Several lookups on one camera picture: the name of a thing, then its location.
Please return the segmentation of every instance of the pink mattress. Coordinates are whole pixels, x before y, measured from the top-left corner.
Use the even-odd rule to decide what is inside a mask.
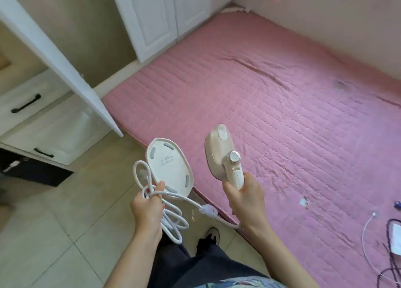
[[[133,137],[176,142],[195,188],[235,220],[204,139],[230,130],[268,219],[321,287],[373,287],[401,214],[401,83],[254,14],[219,14],[104,98]],[[308,208],[299,205],[302,196]],[[383,281],[382,287],[392,286]]]

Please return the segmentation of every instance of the black pants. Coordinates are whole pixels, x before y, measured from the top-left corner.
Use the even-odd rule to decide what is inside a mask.
[[[231,260],[211,239],[200,239],[192,258],[183,245],[163,234],[153,262],[148,288],[187,288],[238,276],[263,276]]]

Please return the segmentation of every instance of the bed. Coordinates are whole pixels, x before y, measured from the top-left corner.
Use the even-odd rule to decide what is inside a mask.
[[[401,197],[400,81],[255,14],[232,12],[103,102],[144,145],[176,142],[196,191],[237,221],[204,153],[206,135],[225,124],[244,170],[265,189],[273,229],[321,287],[375,285],[360,242],[374,211],[366,250],[376,268],[388,267],[385,224],[399,217],[392,204]]]

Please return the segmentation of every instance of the white drawer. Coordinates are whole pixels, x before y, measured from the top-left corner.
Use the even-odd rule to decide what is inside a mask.
[[[110,131],[73,95],[2,142],[67,166]]]
[[[33,116],[70,88],[48,69],[0,96],[0,135]]]

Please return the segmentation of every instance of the person's right arm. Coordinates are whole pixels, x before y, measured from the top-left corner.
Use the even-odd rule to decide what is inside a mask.
[[[318,284],[295,259],[270,227],[265,214],[265,194],[251,173],[244,173],[245,183],[237,190],[223,181],[233,214],[237,216],[251,245],[262,256],[271,276],[288,288],[318,288]]]

